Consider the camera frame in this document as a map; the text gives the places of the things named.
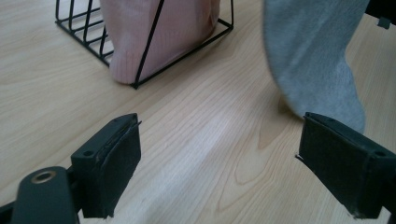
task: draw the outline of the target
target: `wooden floor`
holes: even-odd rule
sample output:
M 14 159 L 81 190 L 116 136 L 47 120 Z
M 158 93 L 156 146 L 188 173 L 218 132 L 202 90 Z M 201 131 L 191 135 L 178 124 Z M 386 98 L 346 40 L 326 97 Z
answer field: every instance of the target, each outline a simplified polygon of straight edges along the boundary
M 137 113 L 142 160 L 115 217 L 81 223 L 386 223 L 386 210 L 354 220 L 294 159 L 303 122 L 270 77 L 261 0 L 235 1 L 229 35 L 138 91 L 61 31 L 54 10 L 54 0 L 0 3 L 0 204 L 24 176 L 68 167 L 106 123 Z M 375 23 L 363 17 L 346 54 L 365 135 L 396 152 L 396 29 Z

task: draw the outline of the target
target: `metal wire frame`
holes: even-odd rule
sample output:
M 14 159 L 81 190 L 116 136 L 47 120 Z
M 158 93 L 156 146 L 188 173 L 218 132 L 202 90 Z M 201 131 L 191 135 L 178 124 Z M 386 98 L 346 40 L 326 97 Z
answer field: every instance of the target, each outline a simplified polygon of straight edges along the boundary
M 83 46 L 85 49 L 87 49 L 91 54 L 93 54 L 101 62 L 103 62 L 105 65 L 109 66 L 109 61 L 108 61 L 107 58 L 112 56 L 112 54 L 114 53 L 114 50 L 110 50 L 108 52 L 104 52 L 105 43 L 107 42 L 107 38 L 108 38 L 108 34 L 107 34 L 107 31 L 106 31 L 106 27 L 105 27 L 104 21 L 103 20 L 99 20 L 99 21 L 91 22 L 92 13 L 100 12 L 100 8 L 99 7 L 92 8 L 92 1 L 93 0 L 89 0 L 87 10 L 75 15 L 74 14 L 75 0 L 70 0 L 70 8 L 69 8 L 68 17 L 66 17 L 64 19 L 61 19 L 60 16 L 59 16 L 59 10 L 60 10 L 60 7 L 61 7 L 60 1 L 61 0 L 56 0 L 56 9 L 55 9 L 56 21 L 55 21 L 55 23 L 59 27 L 61 27 L 62 30 L 67 32 L 69 35 L 71 35 L 79 44 L 81 44 L 81 46 Z M 142 58 L 140 60 L 140 64 L 139 64 L 139 67 L 138 67 L 138 70 L 137 70 L 135 81 L 134 81 L 134 83 L 131 84 L 131 86 L 134 87 L 136 90 L 141 84 L 146 83 L 147 81 L 149 81 L 150 79 L 158 76 L 160 73 L 162 73 L 166 69 L 172 67 L 176 63 L 178 63 L 178 62 L 182 61 L 183 59 L 189 57 L 190 55 L 192 55 L 193 53 L 197 52 L 198 50 L 203 49 L 207 45 L 209 45 L 209 44 L 213 43 L 214 41 L 218 40 L 220 37 L 230 33 L 231 30 L 233 29 L 233 0 L 230 0 L 230 3 L 231 3 L 231 23 L 228 23 L 227 21 L 224 21 L 221 18 L 218 19 L 218 23 L 226 27 L 225 30 L 223 30 L 219 34 L 207 39 L 200 46 L 198 46 L 195 49 L 192 49 L 189 52 L 183 54 L 182 56 L 180 56 L 179 58 L 177 58 L 173 62 L 169 63 L 168 65 L 166 65 L 165 67 L 163 67 L 159 71 L 157 71 L 154 74 L 152 74 L 151 76 L 149 76 L 149 77 L 147 77 L 147 78 L 145 78 L 143 80 L 140 80 L 140 76 L 141 76 L 141 73 L 143 71 L 143 67 L 144 67 L 146 58 L 147 58 L 148 53 L 149 53 L 149 47 L 150 47 L 150 44 L 151 44 L 151 40 L 152 40 L 152 37 L 154 37 L 155 29 L 157 27 L 158 20 L 159 20 L 159 18 L 161 16 L 161 12 L 162 12 L 162 9 L 163 9 L 163 3 L 164 3 L 164 0 L 160 0 L 160 3 L 158 5 L 158 8 L 157 8 L 157 11 L 156 11 L 156 14 L 155 14 L 154 21 L 153 21 L 153 23 L 151 25 L 150 33 L 148 35 L 148 42 L 146 44 L 145 50 L 144 50 Z M 84 19 L 85 19 L 84 25 L 79 26 L 77 28 L 75 28 L 73 26 L 73 22 L 74 21 L 76 21 L 76 20 L 84 20 Z M 94 28 L 94 27 L 98 27 L 98 26 L 101 26 L 101 27 L 103 26 L 102 27 L 102 29 L 103 29 L 102 35 L 98 36 L 98 37 L 96 37 L 94 39 L 88 40 L 87 36 L 88 36 L 89 29 L 90 28 Z M 83 32 L 82 33 L 82 37 L 77 35 L 77 33 L 79 33 L 79 32 Z M 98 43 L 100 44 L 99 50 L 93 49 L 92 45 L 98 44 Z

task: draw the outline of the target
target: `black wire basket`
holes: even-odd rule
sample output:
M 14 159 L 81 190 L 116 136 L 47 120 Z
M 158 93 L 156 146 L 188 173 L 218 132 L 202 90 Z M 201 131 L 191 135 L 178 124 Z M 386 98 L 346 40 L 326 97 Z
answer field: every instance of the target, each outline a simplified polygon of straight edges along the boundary
M 204 47 L 218 40 L 220 37 L 230 33 L 233 29 L 233 0 L 230 0 L 231 22 L 227 22 L 219 18 L 218 23 L 224 27 L 221 32 L 208 38 L 201 45 L 181 55 L 159 71 L 141 80 L 140 75 L 145 65 L 145 60 L 148 56 L 151 40 L 154 36 L 155 28 L 157 26 L 158 19 L 160 18 L 163 9 L 163 2 L 164 0 L 160 0 L 154 21 L 151 25 L 151 29 L 148 35 L 148 41 L 145 46 L 142 58 L 140 60 L 135 81 L 131 84 L 131 86 L 135 89 L 137 89 L 141 84 L 149 81 L 153 77 L 158 76 L 160 73 L 180 62 L 181 60 L 189 57 L 194 52 L 203 49 Z M 81 10 L 81 8 L 85 7 L 87 8 L 87 10 L 77 11 L 77 8 Z M 67 15 L 64 16 L 64 18 L 61 18 L 60 16 L 61 10 L 62 12 L 68 12 Z M 62 3 L 61 0 L 56 0 L 55 18 L 56 24 L 61 27 L 62 30 L 72 36 L 79 44 L 81 44 L 81 46 L 87 49 L 102 63 L 109 66 L 111 57 L 114 53 L 114 49 L 110 39 L 108 38 L 105 23 L 103 21 L 100 10 L 101 9 L 97 0 L 86 0 L 82 2 L 76 2 L 75 0 L 62 0 Z

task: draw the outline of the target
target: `screw hole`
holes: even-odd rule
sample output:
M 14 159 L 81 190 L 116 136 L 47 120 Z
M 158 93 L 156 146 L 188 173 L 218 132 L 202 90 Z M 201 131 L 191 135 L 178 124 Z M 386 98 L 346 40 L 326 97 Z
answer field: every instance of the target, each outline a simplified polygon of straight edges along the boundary
M 93 152 L 92 151 L 85 151 L 84 152 L 84 156 L 91 156 L 93 154 Z
M 384 156 L 386 156 L 386 154 L 383 153 L 382 151 L 376 151 L 376 152 L 375 152 L 375 155 L 377 155 L 377 156 L 379 156 L 379 157 L 384 157 Z
M 31 181 L 34 184 L 42 184 L 42 183 L 50 181 L 55 176 L 56 176 L 55 171 L 44 171 L 40 174 L 33 176 Z

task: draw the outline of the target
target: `gray fabric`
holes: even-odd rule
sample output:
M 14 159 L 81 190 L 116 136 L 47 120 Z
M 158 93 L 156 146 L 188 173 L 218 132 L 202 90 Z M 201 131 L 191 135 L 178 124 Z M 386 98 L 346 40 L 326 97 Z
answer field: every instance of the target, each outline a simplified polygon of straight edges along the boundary
M 369 0 L 265 0 L 272 76 L 298 116 L 325 115 L 362 133 L 364 110 L 345 50 Z

